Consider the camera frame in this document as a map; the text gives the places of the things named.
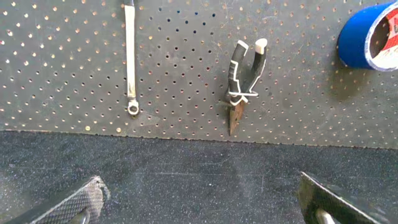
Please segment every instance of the black speckled surface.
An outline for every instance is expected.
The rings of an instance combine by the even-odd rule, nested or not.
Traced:
[[[303,223],[311,172],[398,216],[398,151],[0,132],[0,223],[75,182],[111,191],[103,223]]]

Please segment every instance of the combination wrench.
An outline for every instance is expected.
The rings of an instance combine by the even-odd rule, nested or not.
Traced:
[[[124,13],[126,16],[127,98],[129,100],[127,110],[129,114],[137,115],[139,107],[136,99],[136,59],[134,54],[134,20],[136,11],[133,0],[131,0],[131,5],[124,5]]]

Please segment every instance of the pliers jaw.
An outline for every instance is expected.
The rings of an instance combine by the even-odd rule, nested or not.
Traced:
[[[229,64],[228,72],[228,93],[231,96],[232,108],[229,112],[229,135],[236,129],[239,120],[242,118],[244,104],[248,102],[249,96],[258,96],[252,89],[257,84],[266,66],[267,39],[256,41],[256,56],[249,73],[241,75],[240,65],[248,51],[249,46],[242,40],[238,41],[234,54]]]

